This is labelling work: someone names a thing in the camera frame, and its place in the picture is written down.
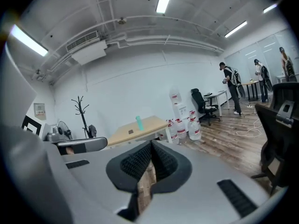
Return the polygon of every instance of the chair headrest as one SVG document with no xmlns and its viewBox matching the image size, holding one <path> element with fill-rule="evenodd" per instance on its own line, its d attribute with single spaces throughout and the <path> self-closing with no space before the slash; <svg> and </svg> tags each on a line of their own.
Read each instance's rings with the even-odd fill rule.
<svg viewBox="0 0 299 224">
<path fill-rule="evenodd" d="M 197 93 L 197 92 L 199 92 L 199 89 L 197 89 L 197 88 L 196 89 L 192 89 L 191 92 L 192 92 L 192 94 Z"/>
</svg>

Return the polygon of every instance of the coat rack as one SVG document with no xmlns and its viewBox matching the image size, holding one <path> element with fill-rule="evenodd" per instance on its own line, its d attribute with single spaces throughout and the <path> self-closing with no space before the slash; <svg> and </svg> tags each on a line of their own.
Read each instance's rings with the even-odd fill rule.
<svg viewBox="0 0 299 224">
<path fill-rule="evenodd" d="M 78 106 L 75 105 L 76 110 L 79 111 L 79 114 L 76 114 L 76 115 L 81 115 L 81 117 L 82 117 L 83 124 L 84 124 L 84 128 L 83 128 L 83 129 L 84 129 L 85 137 L 86 137 L 86 133 L 87 133 L 88 137 L 89 137 L 89 138 L 92 138 L 93 136 L 92 136 L 91 132 L 89 132 L 88 126 L 86 125 L 86 121 L 85 121 L 85 118 L 84 118 L 85 109 L 86 109 L 89 105 L 85 106 L 84 109 L 82 109 L 82 107 L 81 107 L 81 101 L 82 101 L 82 98 L 83 98 L 83 96 L 82 96 L 81 98 L 79 98 L 79 96 L 78 96 L 78 101 L 73 100 L 73 99 L 72 99 L 72 101 L 75 101 L 75 102 L 78 104 L 78 106 L 79 106 L 79 107 L 78 107 Z"/>
</svg>

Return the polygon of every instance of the wooden floor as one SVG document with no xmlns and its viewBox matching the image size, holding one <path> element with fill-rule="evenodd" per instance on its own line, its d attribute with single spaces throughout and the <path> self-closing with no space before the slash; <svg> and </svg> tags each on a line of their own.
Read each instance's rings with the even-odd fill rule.
<svg viewBox="0 0 299 224">
<path fill-rule="evenodd" d="M 224 105 L 222 107 L 221 122 L 213 120 L 211 126 L 208 126 L 207 121 L 202 121 L 201 140 L 192 141 L 187 136 L 184 140 L 180 140 L 180 145 L 220 157 L 249 177 L 260 173 L 261 149 L 267 140 L 263 127 L 258 128 L 262 134 L 256 138 L 241 137 L 236 134 L 236 131 L 248 131 L 253 128 L 253 123 L 258 119 L 258 116 L 254 114 L 254 105 L 256 103 L 261 102 L 251 102 L 253 108 L 248 108 L 248 101 L 242 101 L 240 104 L 242 109 L 241 117 L 234 114 L 234 109 L 228 110 Z M 230 100 L 230 107 L 234 107 L 232 100 Z M 256 130 L 246 133 L 248 136 L 257 136 L 258 134 L 259 132 Z M 260 178 L 256 181 L 266 191 L 270 192 L 271 187 L 268 178 Z M 155 182 L 155 170 L 153 165 L 150 164 L 138 183 L 140 212 L 150 203 L 150 187 Z"/>
</svg>

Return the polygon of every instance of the white ceiling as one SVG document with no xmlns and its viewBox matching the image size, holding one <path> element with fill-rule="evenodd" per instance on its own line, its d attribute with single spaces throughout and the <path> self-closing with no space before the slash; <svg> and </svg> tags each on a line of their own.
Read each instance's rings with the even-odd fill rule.
<svg viewBox="0 0 299 224">
<path fill-rule="evenodd" d="M 83 34 L 98 30 L 107 42 L 120 32 L 128 37 L 164 35 L 179 36 L 206 42 L 220 49 L 244 37 L 246 27 L 225 38 L 224 35 L 247 20 L 254 26 L 256 19 L 270 19 L 278 12 L 262 14 L 271 0 L 170 0 L 165 16 L 155 12 L 158 0 L 35 0 L 23 13 L 19 26 L 49 50 L 40 56 L 14 38 L 9 49 L 21 70 L 32 73 L 40 69 L 55 80 L 76 62 L 50 72 L 67 54 L 65 45 Z M 113 19 L 127 18 L 125 25 Z"/>
</svg>

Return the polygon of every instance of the person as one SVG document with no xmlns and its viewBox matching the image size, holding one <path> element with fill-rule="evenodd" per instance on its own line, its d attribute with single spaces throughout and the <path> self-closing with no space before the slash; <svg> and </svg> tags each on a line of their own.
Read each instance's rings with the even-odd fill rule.
<svg viewBox="0 0 299 224">
<path fill-rule="evenodd" d="M 220 62 L 219 66 L 220 66 L 220 70 L 224 71 L 225 80 L 223 81 L 223 83 L 228 84 L 229 92 L 232 95 L 232 99 L 235 103 L 235 112 L 234 112 L 234 114 L 239 114 L 241 116 L 242 111 L 241 111 L 241 107 L 240 107 L 240 103 L 239 103 L 237 87 L 236 87 L 236 85 L 234 85 L 231 82 L 232 75 L 233 75 L 232 69 L 229 66 L 226 66 L 224 62 Z"/>
<path fill-rule="evenodd" d="M 260 88 L 261 88 L 261 94 L 262 94 L 262 100 L 261 101 L 264 103 L 268 100 L 268 90 L 267 90 L 266 82 L 262 77 L 263 64 L 261 62 L 259 62 L 258 59 L 254 60 L 254 64 L 256 66 L 256 75 L 257 75 L 257 78 L 259 80 Z"/>
<path fill-rule="evenodd" d="M 279 51 L 282 55 L 281 58 L 282 69 L 284 70 L 286 81 L 297 82 L 295 72 L 294 72 L 294 66 L 293 66 L 293 62 L 291 61 L 291 58 L 286 55 L 285 49 L 283 47 L 280 47 Z"/>
</svg>

